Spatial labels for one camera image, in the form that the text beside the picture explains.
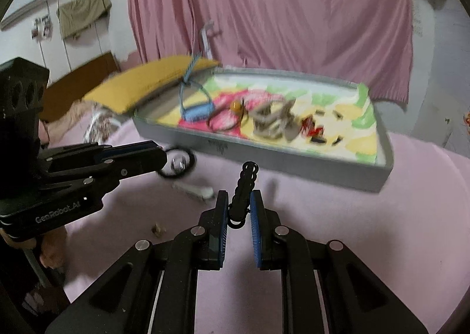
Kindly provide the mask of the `person's left hand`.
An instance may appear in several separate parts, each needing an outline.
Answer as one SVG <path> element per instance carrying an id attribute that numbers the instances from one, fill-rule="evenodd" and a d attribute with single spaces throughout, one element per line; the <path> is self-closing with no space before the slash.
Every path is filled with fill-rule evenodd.
<path id="1" fill-rule="evenodd" d="M 35 239 L 16 243 L 6 232 L 4 232 L 3 229 L 1 229 L 1 237 L 3 237 L 4 241 L 9 246 L 14 248 L 29 250 L 37 246 L 37 240 Z M 68 234 L 64 226 L 49 231 L 43 235 L 41 241 L 40 261 L 44 267 L 58 269 L 65 265 L 67 237 Z"/>

